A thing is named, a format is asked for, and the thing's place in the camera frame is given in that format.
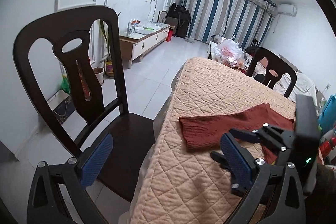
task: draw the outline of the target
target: curtain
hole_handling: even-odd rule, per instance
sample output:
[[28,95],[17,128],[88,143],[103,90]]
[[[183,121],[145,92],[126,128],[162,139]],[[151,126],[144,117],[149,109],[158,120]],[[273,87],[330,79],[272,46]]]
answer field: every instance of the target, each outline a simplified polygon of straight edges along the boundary
[[188,37],[209,42],[214,34],[235,35],[243,49],[253,39],[262,43],[276,9],[270,0],[181,0],[180,5],[190,10]]

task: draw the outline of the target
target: floor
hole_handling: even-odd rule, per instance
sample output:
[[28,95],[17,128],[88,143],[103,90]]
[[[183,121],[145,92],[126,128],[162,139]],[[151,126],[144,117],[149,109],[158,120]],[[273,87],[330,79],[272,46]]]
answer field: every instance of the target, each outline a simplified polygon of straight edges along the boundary
[[[181,66],[189,58],[207,57],[208,48],[208,45],[201,42],[189,43],[182,38],[173,37],[171,42],[163,42],[144,56],[142,62],[135,60],[130,69],[124,70],[129,111],[154,119],[170,95],[172,91],[170,84]],[[107,105],[116,98],[114,80],[105,79],[102,89],[104,104]],[[108,115],[86,140],[82,150],[90,146],[118,115],[118,109]],[[85,125],[84,119],[74,112],[63,127],[74,139]],[[21,150],[19,161],[0,164],[0,174],[6,174],[9,179],[8,187],[5,193],[1,193],[1,197],[5,204],[13,203],[13,207],[7,206],[19,224],[26,223],[30,184],[38,162],[44,160],[49,165],[60,164],[70,156],[46,127]],[[60,187],[73,219],[77,223],[82,223],[66,187],[64,185]],[[129,210],[129,202],[114,194],[99,181],[95,181],[86,190],[109,223],[117,223],[119,216]],[[20,196],[14,197],[15,193],[20,193]]]

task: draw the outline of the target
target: white air conditioner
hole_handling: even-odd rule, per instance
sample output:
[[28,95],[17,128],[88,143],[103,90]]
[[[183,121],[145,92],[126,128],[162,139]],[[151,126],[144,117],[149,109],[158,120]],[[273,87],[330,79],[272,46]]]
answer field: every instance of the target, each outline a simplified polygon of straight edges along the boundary
[[297,14],[297,8],[290,4],[280,4],[278,6],[278,14],[291,15],[295,17]]

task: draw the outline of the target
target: beige quilted tablecloth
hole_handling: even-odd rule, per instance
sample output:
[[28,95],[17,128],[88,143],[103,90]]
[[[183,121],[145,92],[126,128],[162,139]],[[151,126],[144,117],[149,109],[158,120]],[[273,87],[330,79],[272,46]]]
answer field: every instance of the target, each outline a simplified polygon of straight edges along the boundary
[[[233,114],[269,103],[293,118],[295,104],[261,83],[217,62],[193,58],[185,64],[156,142],[131,224],[221,224],[239,198],[230,193],[230,173],[209,151],[189,153],[180,116]],[[242,143],[254,157],[259,144]]]

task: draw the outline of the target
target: folded red garment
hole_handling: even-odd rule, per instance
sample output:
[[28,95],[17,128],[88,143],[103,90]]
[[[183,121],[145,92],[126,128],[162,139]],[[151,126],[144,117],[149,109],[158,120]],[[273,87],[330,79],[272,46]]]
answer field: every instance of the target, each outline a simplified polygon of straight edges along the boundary
[[[221,136],[229,129],[259,129],[264,123],[286,130],[293,130],[294,119],[288,119],[271,109],[269,104],[261,104],[241,113],[218,116],[179,117],[182,135],[189,149],[206,149],[219,147]],[[276,156],[263,147],[268,163],[275,161]]]

